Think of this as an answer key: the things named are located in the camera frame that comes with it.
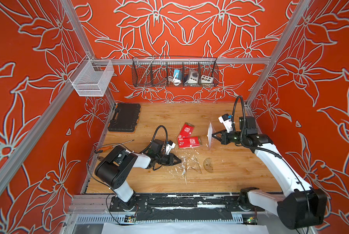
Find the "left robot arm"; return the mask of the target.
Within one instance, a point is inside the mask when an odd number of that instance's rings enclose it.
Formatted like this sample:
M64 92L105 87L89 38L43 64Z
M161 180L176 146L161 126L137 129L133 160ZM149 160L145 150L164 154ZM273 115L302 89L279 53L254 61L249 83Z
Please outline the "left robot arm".
M95 175L106 184L120 200L120 202L132 206L135 202L136 192L126 181L133 168L152 169L162 166L175 166L182 160L171 150L175 143L168 140L168 131L165 126L156 128L153 137L141 152L133 152L122 145L113 147L112 151L95 168Z

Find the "clear triangle ruler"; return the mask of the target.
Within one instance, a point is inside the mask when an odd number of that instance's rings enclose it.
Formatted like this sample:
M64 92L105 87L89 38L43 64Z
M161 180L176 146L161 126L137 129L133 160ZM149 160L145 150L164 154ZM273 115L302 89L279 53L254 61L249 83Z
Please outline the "clear triangle ruler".
M199 174L202 174L202 169L198 160L192 160L189 163L189 167Z

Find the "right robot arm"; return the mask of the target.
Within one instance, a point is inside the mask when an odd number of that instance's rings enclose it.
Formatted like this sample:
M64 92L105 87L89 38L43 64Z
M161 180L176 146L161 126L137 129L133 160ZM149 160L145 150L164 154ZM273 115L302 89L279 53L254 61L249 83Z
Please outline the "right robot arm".
M279 153L271 138L260 134L255 117L247 116L242 96L238 96L233 109L241 104L242 116L236 119L235 111L224 114L219 121L224 129L214 132L208 129L208 142L219 141L222 145L233 143L251 150L268 168L278 182L282 194L270 194L257 187L240 190L237 200L239 209L248 212L257 207L277 216L282 224L304 234L314 232L314 227L323 224L327 195L305 181Z

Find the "clear protractor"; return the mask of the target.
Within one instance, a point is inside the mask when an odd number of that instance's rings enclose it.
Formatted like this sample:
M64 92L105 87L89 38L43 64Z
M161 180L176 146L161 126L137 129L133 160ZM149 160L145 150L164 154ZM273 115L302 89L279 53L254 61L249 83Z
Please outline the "clear protractor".
M204 168L208 173L213 173L212 158L206 158L206 159L203 161L203 168Z

